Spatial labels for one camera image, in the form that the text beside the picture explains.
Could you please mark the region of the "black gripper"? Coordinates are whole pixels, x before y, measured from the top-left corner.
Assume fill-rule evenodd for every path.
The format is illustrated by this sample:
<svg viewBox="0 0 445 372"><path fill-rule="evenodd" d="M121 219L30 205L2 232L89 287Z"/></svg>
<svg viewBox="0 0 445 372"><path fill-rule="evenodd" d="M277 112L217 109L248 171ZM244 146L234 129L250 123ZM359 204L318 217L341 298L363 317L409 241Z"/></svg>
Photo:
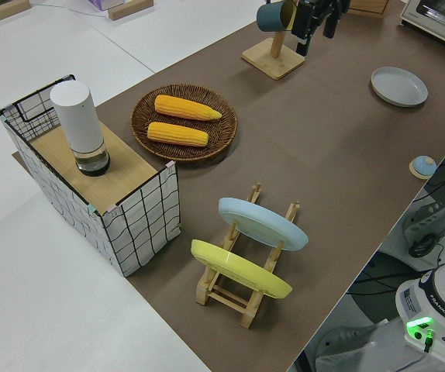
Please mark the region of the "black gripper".
<svg viewBox="0 0 445 372"><path fill-rule="evenodd" d="M295 18L291 28L291 34L297 38L295 52L299 55L306 55L309 50L312 38L312 17L315 14L318 18L324 18L325 25L323 35L332 39L335 35L338 22L343 14L346 14L350 7L350 0L299 0L296 4Z"/></svg>

